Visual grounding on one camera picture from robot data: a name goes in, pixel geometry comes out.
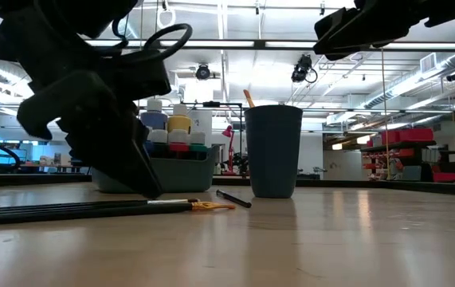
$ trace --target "black marker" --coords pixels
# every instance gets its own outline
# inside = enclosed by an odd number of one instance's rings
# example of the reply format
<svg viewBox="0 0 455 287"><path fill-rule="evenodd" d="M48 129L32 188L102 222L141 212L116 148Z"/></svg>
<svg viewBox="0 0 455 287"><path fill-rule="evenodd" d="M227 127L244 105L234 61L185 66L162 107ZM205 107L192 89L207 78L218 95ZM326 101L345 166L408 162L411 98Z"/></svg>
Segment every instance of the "black marker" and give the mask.
<svg viewBox="0 0 455 287"><path fill-rule="evenodd" d="M229 195L229 194L226 194L224 191L221 191L221 190L217 190L217 196L218 197L223 197L224 199L227 199L231 202L234 202L234 203L237 203L243 207L246 207L246 208L250 208L252 207L252 203L250 202L244 202L243 200L241 199L237 199L235 197L233 197L232 195Z"/></svg>

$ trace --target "white bottle cap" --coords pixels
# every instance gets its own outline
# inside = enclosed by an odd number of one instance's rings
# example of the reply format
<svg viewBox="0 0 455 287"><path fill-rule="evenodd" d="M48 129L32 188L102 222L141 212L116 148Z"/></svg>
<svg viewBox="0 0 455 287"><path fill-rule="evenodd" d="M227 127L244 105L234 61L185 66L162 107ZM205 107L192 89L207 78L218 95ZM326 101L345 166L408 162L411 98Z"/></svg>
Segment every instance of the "white bottle cap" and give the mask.
<svg viewBox="0 0 455 287"><path fill-rule="evenodd" d="M167 131L166 130L153 130L147 136L147 140L158 143L158 144L166 144L167 143Z"/></svg>
<svg viewBox="0 0 455 287"><path fill-rule="evenodd" d="M175 104L173 108L174 116L186 116L188 113L188 108L185 104Z"/></svg>
<svg viewBox="0 0 455 287"><path fill-rule="evenodd" d="M172 130L169 133L169 144L186 144L188 143L188 132L181 129Z"/></svg>
<svg viewBox="0 0 455 287"><path fill-rule="evenodd" d="M147 100L147 110L152 112L162 111L162 101L156 99Z"/></svg>
<svg viewBox="0 0 455 287"><path fill-rule="evenodd" d="M191 144L206 144L206 133L204 132L192 132L190 138Z"/></svg>

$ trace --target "red desk lamp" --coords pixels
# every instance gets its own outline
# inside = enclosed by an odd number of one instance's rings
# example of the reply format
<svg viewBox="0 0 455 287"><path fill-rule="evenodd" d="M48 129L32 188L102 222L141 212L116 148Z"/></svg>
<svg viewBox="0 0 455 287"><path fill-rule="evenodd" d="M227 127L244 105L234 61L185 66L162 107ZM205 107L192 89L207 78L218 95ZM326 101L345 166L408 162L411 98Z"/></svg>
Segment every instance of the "red desk lamp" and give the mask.
<svg viewBox="0 0 455 287"><path fill-rule="evenodd" d="M233 126L227 127L225 131L222 132L224 136L227 136L230 138L230 143L229 143L229 171L224 171L223 175L236 175L236 173L233 171L233 157L234 157L234 149L233 149L233 140L234 140L234 131L233 131Z"/></svg>

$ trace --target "gray cup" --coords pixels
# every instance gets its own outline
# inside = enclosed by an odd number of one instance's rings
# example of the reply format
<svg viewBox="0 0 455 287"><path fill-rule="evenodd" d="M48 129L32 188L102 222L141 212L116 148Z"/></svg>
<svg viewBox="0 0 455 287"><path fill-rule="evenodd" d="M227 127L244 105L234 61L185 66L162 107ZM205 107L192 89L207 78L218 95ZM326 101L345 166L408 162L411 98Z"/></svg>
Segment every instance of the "gray cup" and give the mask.
<svg viewBox="0 0 455 287"><path fill-rule="evenodd" d="M296 185L303 111L267 105L245 112L252 191L259 198L288 199Z"/></svg>

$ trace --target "yellow bottle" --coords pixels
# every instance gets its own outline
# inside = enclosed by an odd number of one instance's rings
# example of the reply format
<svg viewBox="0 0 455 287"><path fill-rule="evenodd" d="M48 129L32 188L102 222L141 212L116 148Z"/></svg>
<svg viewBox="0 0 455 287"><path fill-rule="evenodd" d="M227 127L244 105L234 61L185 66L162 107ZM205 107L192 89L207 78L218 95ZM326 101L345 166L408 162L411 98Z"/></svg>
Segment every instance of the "yellow bottle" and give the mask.
<svg viewBox="0 0 455 287"><path fill-rule="evenodd" d="M187 108L185 104L175 104L172 116L169 117L167 130L169 132L175 129L182 129L190 134L192 129L192 119L186 116Z"/></svg>

